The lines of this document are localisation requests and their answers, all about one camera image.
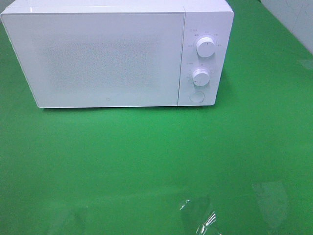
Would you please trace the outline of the round door release button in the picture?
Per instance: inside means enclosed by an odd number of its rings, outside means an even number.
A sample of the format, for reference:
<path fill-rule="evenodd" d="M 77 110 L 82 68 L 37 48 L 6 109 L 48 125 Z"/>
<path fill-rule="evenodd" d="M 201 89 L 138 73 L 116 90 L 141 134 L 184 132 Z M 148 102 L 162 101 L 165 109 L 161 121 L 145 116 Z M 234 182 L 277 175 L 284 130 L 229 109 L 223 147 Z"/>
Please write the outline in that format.
<path fill-rule="evenodd" d="M 196 91 L 189 96 L 190 100 L 194 103 L 202 103 L 204 101 L 205 95 L 201 91 Z"/>

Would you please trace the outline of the white microwave oven body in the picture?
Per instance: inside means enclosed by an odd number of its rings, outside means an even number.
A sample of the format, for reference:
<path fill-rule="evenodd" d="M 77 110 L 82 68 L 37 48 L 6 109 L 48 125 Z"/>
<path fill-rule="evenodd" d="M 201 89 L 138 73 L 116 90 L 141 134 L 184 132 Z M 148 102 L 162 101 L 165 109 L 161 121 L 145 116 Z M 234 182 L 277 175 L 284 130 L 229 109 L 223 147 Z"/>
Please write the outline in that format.
<path fill-rule="evenodd" d="M 124 14 L 183 13 L 183 40 L 176 106 L 210 106 L 216 101 L 224 59 L 231 33 L 234 12 L 224 0 L 16 0 L 2 14 Z M 215 53 L 207 58 L 198 56 L 196 41 L 205 35 L 216 41 Z M 192 73 L 206 69 L 211 79 L 206 86 L 195 86 Z M 202 103 L 189 96 L 204 93 Z"/>

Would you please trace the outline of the green table mat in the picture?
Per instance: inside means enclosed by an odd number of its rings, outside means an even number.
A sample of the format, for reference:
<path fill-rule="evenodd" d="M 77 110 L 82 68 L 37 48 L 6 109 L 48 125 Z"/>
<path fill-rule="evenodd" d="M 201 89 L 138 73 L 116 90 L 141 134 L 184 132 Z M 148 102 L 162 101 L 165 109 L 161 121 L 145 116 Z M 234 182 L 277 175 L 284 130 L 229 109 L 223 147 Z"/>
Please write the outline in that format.
<path fill-rule="evenodd" d="M 258 0 L 214 106 L 36 106 L 0 31 L 3 235 L 310 235 L 313 56 Z"/>

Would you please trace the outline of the white microwave door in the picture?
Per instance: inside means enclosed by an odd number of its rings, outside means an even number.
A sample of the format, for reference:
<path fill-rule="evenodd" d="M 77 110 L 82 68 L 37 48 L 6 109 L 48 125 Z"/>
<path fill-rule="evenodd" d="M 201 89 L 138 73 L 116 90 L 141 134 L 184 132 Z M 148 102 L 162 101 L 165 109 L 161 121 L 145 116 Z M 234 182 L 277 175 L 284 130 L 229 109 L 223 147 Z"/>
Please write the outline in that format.
<path fill-rule="evenodd" d="M 1 17 L 40 108 L 178 103 L 183 13 Z"/>

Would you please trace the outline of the white microwave knob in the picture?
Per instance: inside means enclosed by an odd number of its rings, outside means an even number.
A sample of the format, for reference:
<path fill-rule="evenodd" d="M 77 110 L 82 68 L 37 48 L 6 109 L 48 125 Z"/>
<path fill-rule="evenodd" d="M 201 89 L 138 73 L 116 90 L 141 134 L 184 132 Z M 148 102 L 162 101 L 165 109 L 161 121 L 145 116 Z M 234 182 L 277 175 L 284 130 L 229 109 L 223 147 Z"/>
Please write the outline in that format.
<path fill-rule="evenodd" d="M 196 51 L 198 56 L 202 58 L 207 58 L 215 53 L 216 41 L 210 35 L 205 35 L 200 37 L 196 41 Z"/>
<path fill-rule="evenodd" d="M 195 86 L 206 86 L 211 79 L 210 72 L 206 69 L 197 69 L 192 73 L 192 80 Z"/>

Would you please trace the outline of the white partition panels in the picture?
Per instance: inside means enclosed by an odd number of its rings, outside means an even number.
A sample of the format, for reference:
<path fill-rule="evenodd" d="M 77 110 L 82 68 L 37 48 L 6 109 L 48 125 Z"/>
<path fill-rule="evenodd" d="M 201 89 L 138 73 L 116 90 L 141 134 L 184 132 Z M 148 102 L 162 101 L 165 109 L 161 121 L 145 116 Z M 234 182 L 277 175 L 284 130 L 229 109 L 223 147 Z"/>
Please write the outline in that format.
<path fill-rule="evenodd" d="M 262 5 L 309 51 L 313 51 L 313 2 L 263 0 Z"/>

